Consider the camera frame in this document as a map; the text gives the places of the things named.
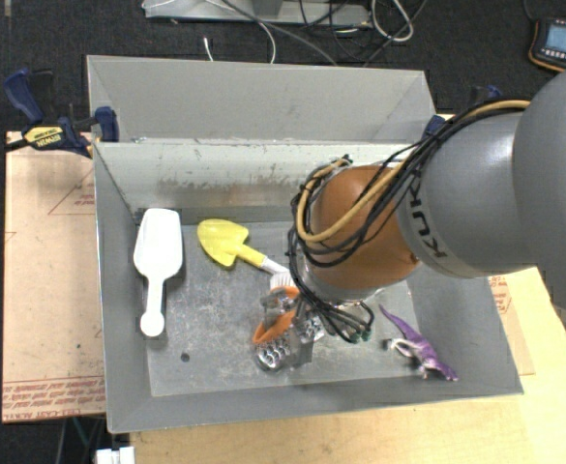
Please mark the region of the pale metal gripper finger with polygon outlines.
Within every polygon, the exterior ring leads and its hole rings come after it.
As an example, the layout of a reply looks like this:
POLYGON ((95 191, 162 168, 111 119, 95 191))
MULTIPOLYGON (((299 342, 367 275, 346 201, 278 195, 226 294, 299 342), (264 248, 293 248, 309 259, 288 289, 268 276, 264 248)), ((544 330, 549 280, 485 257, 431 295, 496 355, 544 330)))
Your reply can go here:
POLYGON ((258 344, 254 349, 254 358, 265 371, 294 369, 313 360, 313 344, 291 346, 284 339, 273 340, 258 344))
POLYGON ((292 310, 296 306, 297 295, 297 290, 272 290, 262 297, 264 327, 270 328, 279 316, 292 310))

